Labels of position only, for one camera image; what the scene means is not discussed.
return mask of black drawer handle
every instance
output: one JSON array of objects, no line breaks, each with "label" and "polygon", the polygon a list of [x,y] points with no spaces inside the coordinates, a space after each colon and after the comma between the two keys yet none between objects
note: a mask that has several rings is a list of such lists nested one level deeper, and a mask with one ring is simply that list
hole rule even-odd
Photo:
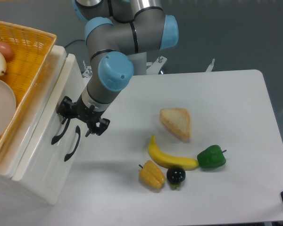
[{"label": "black drawer handle", "polygon": [[60,135],[56,135],[52,138],[51,145],[54,145],[55,143],[57,143],[64,136],[64,134],[66,133],[66,131],[68,129],[69,124],[70,124],[70,118],[67,119],[66,125],[65,125],[62,133]]},{"label": "black drawer handle", "polygon": [[76,141],[76,144],[75,144],[75,148],[74,150],[72,151],[72,153],[69,153],[69,154],[66,154],[65,157],[64,157],[64,161],[68,161],[75,153],[77,147],[79,146],[79,142],[80,142],[80,139],[81,139],[81,130],[80,130],[80,127],[79,126],[76,126],[75,128],[75,132],[79,135],[77,141]]}]

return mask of blue joint cap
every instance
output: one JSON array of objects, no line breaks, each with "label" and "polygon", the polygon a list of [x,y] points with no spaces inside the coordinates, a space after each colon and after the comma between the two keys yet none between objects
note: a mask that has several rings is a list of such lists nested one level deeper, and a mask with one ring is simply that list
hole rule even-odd
[{"label": "blue joint cap", "polygon": [[71,0],[73,7],[75,8],[75,14],[77,16],[77,18],[79,18],[79,20],[87,22],[88,20],[82,15],[81,11],[79,10],[79,8],[77,7],[75,0]]},{"label": "blue joint cap", "polygon": [[96,17],[88,21],[85,26],[85,41],[87,41],[88,35],[98,26],[102,24],[112,24],[112,21],[106,17]]},{"label": "blue joint cap", "polygon": [[175,46],[178,42],[178,25],[174,16],[166,15],[164,32],[162,34],[160,49]]},{"label": "blue joint cap", "polygon": [[98,73],[105,88],[113,92],[120,92],[132,78],[134,67],[125,54],[113,51],[100,60]]}]

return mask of yellow bell pepper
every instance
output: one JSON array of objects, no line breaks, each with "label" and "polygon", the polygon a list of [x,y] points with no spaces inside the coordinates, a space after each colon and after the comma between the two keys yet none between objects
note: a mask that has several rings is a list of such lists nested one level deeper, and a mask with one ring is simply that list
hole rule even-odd
[{"label": "yellow bell pepper", "polygon": [[140,171],[140,178],[153,188],[161,188],[166,178],[157,165],[151,160],[148,160],[144,166],[139,166],[142,168]]}]

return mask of gray floor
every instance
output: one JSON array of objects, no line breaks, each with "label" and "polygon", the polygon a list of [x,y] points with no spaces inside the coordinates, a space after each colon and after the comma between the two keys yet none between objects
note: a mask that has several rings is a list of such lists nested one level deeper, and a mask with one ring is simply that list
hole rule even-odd
[{"label": "gray floor", "polygon": [[[180,39],[176,47],[148,53],[148,61],[166,56],[166,73],[203,72],[215,58],[215,71],[258,69],[283,138],[283,0],[161,0],[174,15]],[[58,36],[64,46],[83,39],[84,23],[71,0],[0,2],[0,20],[34,27]],[[83,42],[67,48],[81,69],[88,61]]]}]

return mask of white cabinet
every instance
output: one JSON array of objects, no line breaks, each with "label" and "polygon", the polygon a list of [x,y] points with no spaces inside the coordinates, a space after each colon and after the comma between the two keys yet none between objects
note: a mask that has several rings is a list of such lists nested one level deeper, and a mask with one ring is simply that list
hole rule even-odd
[{"label": "white cabinet", "polygon": [[60,56],[58,80],[53,90],[47,90],[52,93],[46,105],[38,109],[38,113],[42,114],[34,122],[32,135],[25,137],[27,144],[22,153],[19,148],[16,154],[19,160],[10,161],[12,167],[7,165],[12,170],[0,173],[0,192],[39,199],[49,204],[56,203],[76,153],[67,161],[64,160],[65,155],[73,152],[86,128],[82,121],[71,119],[63,137],[51,144],[52,138],[60,134],[67,124],[61,124],[63,118],[56,113],[57,106],[64,96],[76,101],[85,87],[75,56],[69,54],[65,58],[62,47],[54,47],[53,51]]}]

